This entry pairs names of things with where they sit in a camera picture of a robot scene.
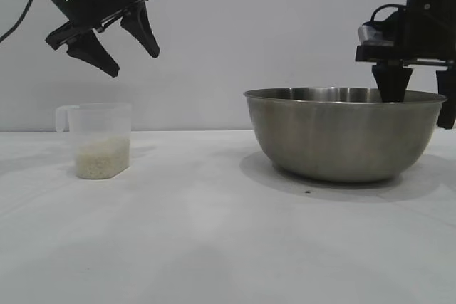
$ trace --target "white table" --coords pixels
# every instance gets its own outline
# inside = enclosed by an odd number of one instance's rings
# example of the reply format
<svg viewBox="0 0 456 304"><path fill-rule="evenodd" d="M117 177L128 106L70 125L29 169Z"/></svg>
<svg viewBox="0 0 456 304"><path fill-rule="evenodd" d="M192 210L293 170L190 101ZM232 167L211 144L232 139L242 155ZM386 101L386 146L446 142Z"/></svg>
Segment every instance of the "white table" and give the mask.
<svg viewBox="0 0 456 304"><path fill-rule="evenodd" d="M0 135L0 303L456 303L456 133L393 182L275 170L252 132L133 135L77 179L56 133Z"/></svg>

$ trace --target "stainless steel bowl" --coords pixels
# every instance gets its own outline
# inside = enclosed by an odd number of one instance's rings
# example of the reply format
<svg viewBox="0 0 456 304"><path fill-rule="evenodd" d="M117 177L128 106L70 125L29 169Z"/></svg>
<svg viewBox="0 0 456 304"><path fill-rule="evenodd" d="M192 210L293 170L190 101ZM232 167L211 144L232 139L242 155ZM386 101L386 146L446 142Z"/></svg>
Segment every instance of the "stainless steel bowl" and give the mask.
<svg viewBox="0 0 456 304"><path fill-rule="evenodd" d="M332 182L373 182L420 158L446 98L407 91L382 103L369 88L275 88L244 94L264 153L291 172Z"/></svg>

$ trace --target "black cable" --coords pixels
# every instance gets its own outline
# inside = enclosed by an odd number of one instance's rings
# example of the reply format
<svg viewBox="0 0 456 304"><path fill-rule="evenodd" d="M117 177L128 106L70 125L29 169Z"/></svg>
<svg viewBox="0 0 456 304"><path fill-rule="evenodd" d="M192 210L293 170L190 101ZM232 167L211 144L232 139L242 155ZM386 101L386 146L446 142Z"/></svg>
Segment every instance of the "black cable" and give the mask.
<svg viewBox="0 0 456 304"><path fill-rule="evenodd" d="M4 33L0 37L0 43L7 39L24 21L26 18L27 12L29 12L30 6L32 5L33 0L28 0L26 8L22 11L21 16L19 17L18 21L11 27L6 33Z"/></svg>
<svg viewBox="0 0 456 304"><path fill-rule="evenodd" d="M380 6L378 9L376 9L373 13L372 16L370 17L370 21L374 22L375 21L375 16L377 15L378 12L382 11L383 9L389 9L390 7L393 7L395 9L404 9L406 6L405 5L400 5L400 4L385 4Z"/></svg>

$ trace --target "measuring cup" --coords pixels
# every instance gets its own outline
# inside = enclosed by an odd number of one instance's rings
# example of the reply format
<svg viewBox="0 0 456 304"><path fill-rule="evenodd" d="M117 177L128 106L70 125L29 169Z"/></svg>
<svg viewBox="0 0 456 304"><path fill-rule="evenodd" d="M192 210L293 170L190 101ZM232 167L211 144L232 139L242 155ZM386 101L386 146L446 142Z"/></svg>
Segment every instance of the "measuring cup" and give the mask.
<svg viewBox="0 0 456 304"><path fill-rule="evenodd" d="M56 131L63 132L68 117L76 176L107 179L130 166L131 105L87 103L56 110Z"/></svg>

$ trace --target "robotic arm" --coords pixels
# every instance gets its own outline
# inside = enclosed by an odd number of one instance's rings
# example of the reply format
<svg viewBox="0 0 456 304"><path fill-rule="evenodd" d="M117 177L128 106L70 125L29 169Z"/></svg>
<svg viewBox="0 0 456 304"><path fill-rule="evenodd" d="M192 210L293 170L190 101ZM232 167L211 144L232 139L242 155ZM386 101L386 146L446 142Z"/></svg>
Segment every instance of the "robotic arm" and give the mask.
<svg viewBox="0 0 456 304"><path fill-rule="evenodd" d="M396 11L384 21L375 15L384 8ZM374 11L358 30L361 44L356 60L374 62L372 72L385 102L401 102L413 69L409 65L446 67L437 72L443 105L438 125L452 128L456 121L456 0L407 0Z"/></svg>
<svg viewBox="0 0 456 304"><path fill-rule="evenodd" d="M96 38L93 29L102 33L121 20L120 26L135 37L153 58L157 58L160 48L150 28L145 1L52 0L69 22L50 33L46 42L54 50L67 44L69 56L116 77L120 68Z"/></svg>

